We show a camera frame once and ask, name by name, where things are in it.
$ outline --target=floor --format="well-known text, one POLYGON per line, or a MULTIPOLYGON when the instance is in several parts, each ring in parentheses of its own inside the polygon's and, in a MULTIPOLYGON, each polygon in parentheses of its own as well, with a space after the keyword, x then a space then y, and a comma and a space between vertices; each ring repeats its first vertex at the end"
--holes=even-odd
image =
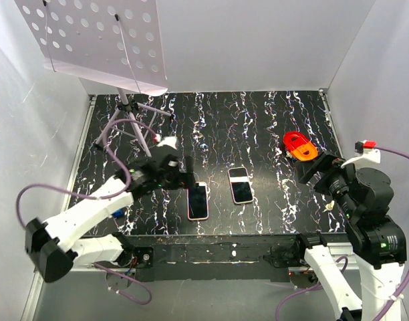
MULTIPOLYGON (((104 153, 92 147, 114 112, 117 99, 115 95, 96 99, 74 191, 91 193, 117 170, 104 153)), ((206 181, 210 187, 209 219, 192 222, 186 218, 185 191, 158 190, 124 209, 124 217, 94 227, 91 235, 113 231, 173 235, 344 230, 338 209, 325 209, 328 200, 313 192, 313 182, 297 183, 293 167, 279 148, 283 135, 297 130, 319 150, 338 153, 317 92, 193 93, 158 98, 135 95, 135 99, 175 113, 173 122, 158 116, 153 129, 163 136, 179 137, 183 153, 193 156, 196 180, 206 181), (253 203, 248 205, 235 205, 229 188, 227 171, 240 166, 247 168, 255 193, 253 203)), ((152 115, 140 110, 137 119, 149 122, 152 115)), ((128 124, 119 128, 132 132, 128 124)), ((113 131, 110 138, 111 147, 125 163, 144 155, 129 136, 113 131)), ((70 205, 77 202, 72 199, 70 205)))
MULTIPOLYGON (((344 274, 360 296, 358 271, 344 274)), ((70 272, 60 281, 44 284, 34 320, 165 320, 165 321, 270 321, 276 305, 294 293, 289 288, 267 284, 268 280, 159 281, 148 283, 153 301, 139 306, 107 290, 103 272, 70 272)), ((146 300, 138 286, 130 295, 146 300)), ((280 320, 335 320, 326 293, 308 292, 288 300, 280 310, 280 320)))

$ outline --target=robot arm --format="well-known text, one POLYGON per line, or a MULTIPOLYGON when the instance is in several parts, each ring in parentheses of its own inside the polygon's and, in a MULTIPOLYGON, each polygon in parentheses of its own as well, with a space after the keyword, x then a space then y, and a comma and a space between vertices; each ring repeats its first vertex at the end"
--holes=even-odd
MULTIPOLYGON (((194 185, 192 160, 186 157, 186 172, 180 172, 176 137, 166 137, 153 148, 153 156, 128 165, 132 182, 128 189, 111 199, 85 199, 43 223, 33 219, 26 225, 25 250, 45 282, 65 276, 76 265, 96 261, 119 264, 130 260, 129 245, 121 233, 81 239, 93 226, 112 213, 133 204, 155 189, 189 188, 194 185)), ((122 190, 126 177, 118 171, 92 196, 102 197, 122 190)))
POLYGON ((317 274, 337 319, 373 320, 387 301, 393 300, 394 304, 381 320, 400 321, 400 301, 392 298, 392 294, 402 277, 406 239, 401 228, 387 215, 394 192, 383 172, 371 168, 357 171, 354 163, 355 159, 345 161, 323 152, 314 160, 297 162, 295 166, 300 183, 307 183, 320 172, 321 178, 314 189, 332 196, 348 219, 346 233, 359 266, 362 301, 328 255, 329 249, 321 235, 300 235, 296 246, 300 258, 317 274))

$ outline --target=black marble surface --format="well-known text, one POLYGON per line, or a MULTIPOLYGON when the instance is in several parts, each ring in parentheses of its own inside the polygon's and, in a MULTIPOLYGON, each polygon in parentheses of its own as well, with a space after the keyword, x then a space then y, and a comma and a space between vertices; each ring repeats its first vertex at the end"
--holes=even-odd
MULTIPOLYGON (((74 190, 91 193, 118 169, 106 154, 92 147, 114 112, 115 95, 98 96, 74 190)), ((306 231, 343 231, 337 208, 312 186, 295 180, 292 166, 279 148, 283 135, 297 130, 319 150, 338 153, 325 108, 317 92, 223 92, 166 94, 153 98, 135 95, 138 102, 176 114, 172 123, 158 116, 153 129, 176 135, 184 154, 194 158, 196 180, 207 182, 209 219, 186 217, 186 191, 155 191, 125 209, 126 215, 107 219, 90 231, 125 234, 258 234, 306 231), (227 171, 247 168, 255 198, 248 205, 233 203, 227 171)), ((153 112, 140 110, 137 119, 149 122, 153 112)), ((119 129, 132 132, 129 124, 119 129)), ((111 148, 125 163, 143 156, 136 140, 112 131, 111 148)))

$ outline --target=black phone screen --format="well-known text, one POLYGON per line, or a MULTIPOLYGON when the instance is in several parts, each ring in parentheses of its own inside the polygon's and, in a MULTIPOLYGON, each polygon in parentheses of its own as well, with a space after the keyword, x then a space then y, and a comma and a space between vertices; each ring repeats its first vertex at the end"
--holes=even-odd
POLYGON ((208 217, 206 186, 196 184, 188 190, 188 217, 190 219, 208 217))
POLYGON ((233 198, 236 203, 249 203, 253 200, 251 186, 245 167, 229 170, 233 198))
POLYGON ((247 177, 247 171, 245 167, 239 167, 237 169, 229 170, 230 177, 247 177))
POLYGON ((253 200, 251 186, 248 182, 232 182, 231 188, 236 203, 246 203, 253 200))

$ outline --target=white wall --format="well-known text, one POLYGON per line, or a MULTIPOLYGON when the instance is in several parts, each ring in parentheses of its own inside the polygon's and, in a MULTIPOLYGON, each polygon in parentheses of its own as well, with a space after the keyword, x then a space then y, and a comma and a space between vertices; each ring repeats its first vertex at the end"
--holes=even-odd
MULTIPOLYGON (((14 1, 0 0, 0 320, 20 319, 33 277, 16 195, 33 182, 66 186, 88 106, 80 81, 43 69, 42 59, 14 1)), ((52 216, 62 199, 27 193, 23 216, 52 216)))
MULTIPOLYGON (((346 157, 363 139, 409 152, 409 1, 376 1, 329 88, 329 106, 346 157)), ((409 160, 383 152, 382 162, 409 255, 409 160)), ((409 286, 405 296, 409 315, 409 286)))
POLYGON ((157 0, 168 89, 327 88, 374 1, 157 0))

